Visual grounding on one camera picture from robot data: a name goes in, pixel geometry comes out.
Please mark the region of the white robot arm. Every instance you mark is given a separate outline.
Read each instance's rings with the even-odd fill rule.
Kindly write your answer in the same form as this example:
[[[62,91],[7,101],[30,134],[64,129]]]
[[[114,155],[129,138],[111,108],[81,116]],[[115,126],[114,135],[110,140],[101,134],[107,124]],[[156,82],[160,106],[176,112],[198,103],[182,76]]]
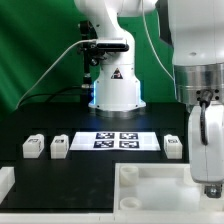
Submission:
[[[134,39],[119,17],[157,10],[160,36],[170,36],[176,99],[191,109],[190,171],[211,198],[224,186],[224,0],[74,0],[97,33],[100,75],[91,110],[125,116],[145,106],[134,75]]]

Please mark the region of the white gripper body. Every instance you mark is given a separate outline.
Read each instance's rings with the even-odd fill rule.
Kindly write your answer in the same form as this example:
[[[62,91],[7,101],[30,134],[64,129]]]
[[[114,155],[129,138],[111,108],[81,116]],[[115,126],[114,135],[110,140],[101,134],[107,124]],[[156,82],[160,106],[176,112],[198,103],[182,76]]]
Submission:
[[[224,106],[210,105],[205,111],[207,145],[200,133],[201,108],[195,106],[188,121],[188,149],[192,179],[197,183],[224,182]]]

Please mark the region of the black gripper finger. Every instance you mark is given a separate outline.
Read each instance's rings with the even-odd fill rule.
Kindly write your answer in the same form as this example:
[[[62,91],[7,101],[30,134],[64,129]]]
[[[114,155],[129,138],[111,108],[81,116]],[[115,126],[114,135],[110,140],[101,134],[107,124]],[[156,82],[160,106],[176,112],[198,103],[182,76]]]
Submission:
[[[209,198],[220,198],[222,196],[222,185],[206,185],[204,194]]]

